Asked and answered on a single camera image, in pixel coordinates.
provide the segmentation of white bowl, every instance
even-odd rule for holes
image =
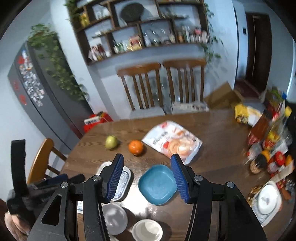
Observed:
[[[133,226],[132,235],[136,241],[160,241],[163,236],[163,229],[158,222],[143,219]]]
[[[102,210],[108,233],[121,234],[128,224],[128,217],[124,209],[116,203],[103,204]]]

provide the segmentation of orange fruit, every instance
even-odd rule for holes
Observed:
[[[141,141],[133,140],[128,145],[128,150],[135,156],[140,155],[143,152],[144,145]]]

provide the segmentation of chair backrest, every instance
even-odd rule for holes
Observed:
[[[50,178],[45,174],[46,169],[59,175],[59,171],[49,165],[49,155],[51,152],[55,153],[59,158],[66,161],[67,158],[54,147],[53,140],[50,138],[45,139],[35,157],[29,173],[27,184],[38,182],[44,178]]]
[[[144,99],[144,103],[145,103],[145,108],[149,109],[149,101],[150,101],[151,107],[154,107],[155,105],[154,105],[154,101],[153,101],[153,97],[152,97],[152,91],[151,91],[151,86],[150,86],[150,82],[149,82],[149,78],[148,78],[148,73],[150,71],[155,70],[159,105],[160,105],[160,107],[163,107],[163,96],[161,93],[161,84],[160,84],[160,77],[159,77],[159,69],[160,68],[161,68],[160,63],[149,63],[149,64],[139,64],[139,65],[136,65],[133,67],[125,68],[125,69],[119,69],[117,71],[117,75],[119,77],[121,77],[121,79],[122,79],[122,83],[123,83],[124,89],[126,91],[128,101],[129,101],[129,103],[131,105],[131,109],[133,111],[135,110],[135,106],[134,106],[133,101],[131,99],[131,95],[129,93],[128,86],[126,84],[126,80],[125,80],[124,76],[127,75],[127,76],[131,76],[133,78],[133,84],[134,84],[135,91],[137,94],[137,99],[139,102],[140,109],[144,109],[141,95],[140,95],[140,91],[139,91],[138,84],[137,84],[137,80],[136,80],[136,75],[139,76],[140,86],[141,86],[142,95],[143,95],[143,99]],[[145,88],[145,85],[143,82],[142,74],[145,75],[149,101],[147,98],[146,88]]]
[[[183,86],[182,86],[182,77],[181,77],[181,69],[184,70],[184,81],[185,81],[185,102],[189,103],[189,83],[187,76],[187,68],[190,68],[190,79],[191,79],[191,101],[195,101],[195,84],[194,84],[194,67],[201,67],[201,86],[200,86],[200,101],[203,101],[203,92],[204,92],[204,84],[205,84],[205,66],[207,62],[205,59],[174,59],[169,61],[164,61],[163,66],[167,70],[168,74],[168,82],[170,87],[170,98],[172,102],[175,102],[175,92],[174,85],[172,80],[172,73],[170,68],[175,68],[178,71],[178,79],[179,79],[179,91],[180,91],[180,102],[183,102]]]

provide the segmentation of green ivy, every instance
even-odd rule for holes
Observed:
[[[212,18],[215,16],[215,14],[213,12],[210,11],[209,9],[209,5],[208,4],[205,4],[205,14],[207,15],[208,19]],[[202,44],[202,48],[204,49],[204,53],[205,53],[205,57],[206,57],[206,61],[207,63],[211,63],[213,58],[221,58],[221,55],[220,54],[216,54],[214,52],[214,50],[212,49],[212,45],[213,43],[221,43],[222,46],[224,46],[224,43],[222,42],[222,40],[220,38],[217,38],[214,34],[214,29],[213,29],[213,25],[210,23],[210,21],[208,20],[209,22],[209,45],[206,45],[206,44]]]
[[[84,100],[84,96],[88,94],[81,90],[83,85],[77,84],[75,76],[65,68],[68,63],[57,40],[57,33],[51,31],[50,26],[43,24],[32,26],[31,30],[28,39],[30,45],[35,49],[44,49],[47,55],[39,54],[38,57],[40,59],[49,58],[54,66],[54,71],[47,67],[45,69],[47,73],[55,78],[57,85],[62,90],[77,100]]]
[[[76,6],[76,0],[67,0],[64,6],[68,8],[70,21],[77,21],[80,14],[77,13],[78,7]]]

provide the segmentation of square blue plate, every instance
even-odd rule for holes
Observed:
[[[141,176],[139,190],[148,202],[165,204],[177,191],[173,172],[165,165],[155,165]]]

